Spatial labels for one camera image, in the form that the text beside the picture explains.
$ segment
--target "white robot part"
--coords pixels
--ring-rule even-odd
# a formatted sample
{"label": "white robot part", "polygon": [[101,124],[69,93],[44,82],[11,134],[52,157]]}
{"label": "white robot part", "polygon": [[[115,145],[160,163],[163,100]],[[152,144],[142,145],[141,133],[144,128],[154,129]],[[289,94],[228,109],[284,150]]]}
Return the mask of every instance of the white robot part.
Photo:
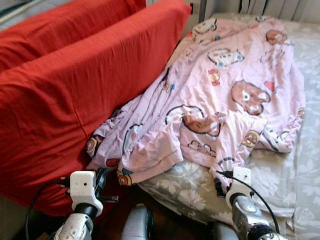
{"label": "white robot part", "polygon": [[104,207],[96,198],[96,173],[93,171],[75,171],[70,175],[70,196],[72,198],[72,209],[78,204],[87,203],[97,209],[99,216]]}
{"label": "white robot part", "polygon": [[[235,166],[233,168],[233,177],[245,182],[248,185],[251,185],[251,171],[249,168]],[[250,195],[250,188],[243,185],[242,183],[238,181],[232,181],[232,186],[230,190],[225,195],[225,201],[229,208],[232,209],[232,205],[230,203],[230,198],[233,194],[244,194],[245,196],[251,198]]]}

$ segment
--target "pink sheet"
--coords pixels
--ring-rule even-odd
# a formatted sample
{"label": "pink sheet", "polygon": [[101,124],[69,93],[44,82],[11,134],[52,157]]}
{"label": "pink sheet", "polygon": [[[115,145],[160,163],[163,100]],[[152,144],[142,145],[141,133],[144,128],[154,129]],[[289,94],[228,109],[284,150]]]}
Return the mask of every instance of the pink sheet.
{"label": "pink sheet", "polygon": [[210,168],[223,196],[230,181],[216,171],[244,166],[254,148],[291,151],[305,96],[284,26],[209,19],[186,41],[166,77],[94,132],[88,168],[120,159],[119,181],[131,185],[187,158]]}

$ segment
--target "bed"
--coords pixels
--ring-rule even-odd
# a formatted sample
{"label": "bed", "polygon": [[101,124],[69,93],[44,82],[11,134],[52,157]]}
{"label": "bed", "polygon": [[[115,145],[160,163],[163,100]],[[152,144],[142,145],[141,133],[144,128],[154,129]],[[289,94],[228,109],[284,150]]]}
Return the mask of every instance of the bed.
{"label": "bed", "polygon": [[[215,17],[248,23],[256,16],[221,13]],[[254,150],[247,167],[251,169],[252,186],[275,212],[280,232],[289,239],[319,239],[320,25],[283,23],[295,44],[295,62],[304,76],[305,118],[298,143],[291,153]],[[219,220],[232,224],[230,209],[224,198],[216,196],[213,182],[208,168],[185,159],[139,186],[179,215],[203,223]],[[258,199],[254,200],[266,210]]]}

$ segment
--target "wire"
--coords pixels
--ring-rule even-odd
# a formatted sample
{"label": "wire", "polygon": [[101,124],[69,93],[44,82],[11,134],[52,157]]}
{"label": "wire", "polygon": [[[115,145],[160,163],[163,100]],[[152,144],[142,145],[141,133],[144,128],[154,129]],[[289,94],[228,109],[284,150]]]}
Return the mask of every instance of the wire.
{"label": "wire", "polygon": [[25,222],[24,222],[24,233],[25,233],[25,239],[26,240],[29,240],[29,231],[28,231],[28,223],[29,223],[29,217],[30,217],[30,214],[31,214],[31,211],[32,211],[32,208],[34,207],[38,197],[40,196],[40,194],[42,193],[42,191],[47,188],[48,186],[50,185],[53,185],[53,184],[60,184],[61,181],[49,181],[47,183],[45,183],[39,190],[38,192],[35,194],[29,208],[28,208],[28,211],[26,212],[26,216],[25,216]]}
{"label": "wire", "polygon": [[231,175],[228,175],[228,174],[225,174],[224,172],[222,171],[216,171],[217,173],[225,176],[226,178],[228,179],[233,179],[233,180],[236,180],[238,181],[239,183],[247,186],[248,188],[250,188],[261,200],[262,202],[264,203],[264,205],[266,206],[266,208],[268,209],[271,217],[272,217],[272,220],[274,222],[274,226],[275,226],[275,231],[277,234],[280,234],[280,231],[279,231],[279,225],[278,225],[278,222],[277,222],[277,219],[276,219],[276,216],[274,215],[274,212],[271,210],[270,206],[268,205],[268,203],[264,200],[264,198],[252,187],[250,186],[249,184],[245,183],[244,181],[241,181],[240,179],[234,177],[234,176],[231,176]]}

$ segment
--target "red fabric cover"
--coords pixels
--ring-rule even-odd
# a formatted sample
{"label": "red fabric cover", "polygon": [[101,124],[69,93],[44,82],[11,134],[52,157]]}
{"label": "red fabric cover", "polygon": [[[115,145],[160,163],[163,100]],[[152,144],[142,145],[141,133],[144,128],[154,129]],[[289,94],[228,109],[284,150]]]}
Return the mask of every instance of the red fabric cover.
{"label": "red fabric cover", "polygon": [[87,38],[136,13],[145,0],[75,0],[0,33],[0,72]]}
{"label": "red fabric cover", "polygon": [[[84,169],[90,134],[164,69],[191,12],[162,0],[60,50],[0,74],[0,194],[28,205],[47,181]],[[59,186],[35,207],[70,211]]]}

